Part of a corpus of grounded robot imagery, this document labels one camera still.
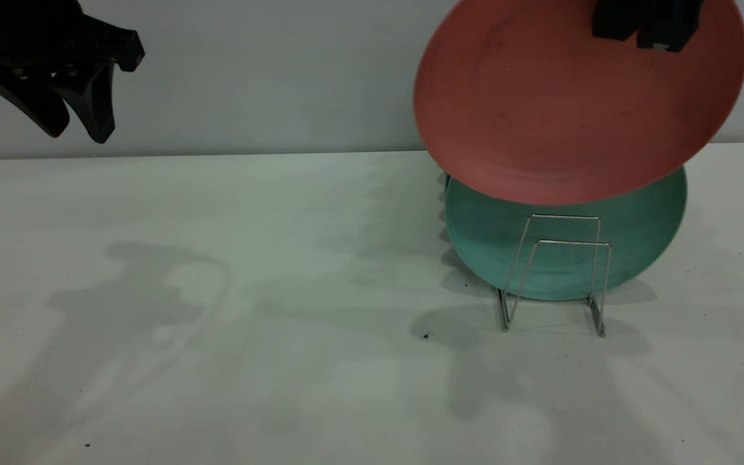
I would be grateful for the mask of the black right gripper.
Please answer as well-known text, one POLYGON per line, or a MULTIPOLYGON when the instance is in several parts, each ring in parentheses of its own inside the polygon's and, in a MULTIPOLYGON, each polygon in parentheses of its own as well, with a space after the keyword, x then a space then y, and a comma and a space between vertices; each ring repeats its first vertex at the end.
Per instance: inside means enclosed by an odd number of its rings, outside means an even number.
POLYGON ((703 1, 600 0, 595 3, 592 34, 626 41, 638 35, 638 47, 679 53, 699 29, 703 1))

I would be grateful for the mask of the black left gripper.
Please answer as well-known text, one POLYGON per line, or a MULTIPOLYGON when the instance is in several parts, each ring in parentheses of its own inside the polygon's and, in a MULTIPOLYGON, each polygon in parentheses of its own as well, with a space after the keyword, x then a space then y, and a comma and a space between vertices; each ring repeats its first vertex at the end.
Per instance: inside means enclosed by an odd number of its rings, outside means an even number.
POLYGON ((77 1, 0 1, 0 96, 51 138, 70 123, 67 103, 92 141, 104 144, 116 127, 114 63, 133 72, 144 56, 135 30, 89 17, 77 1), (56 92, 9 68, 77 63, 56 74, 56 92))

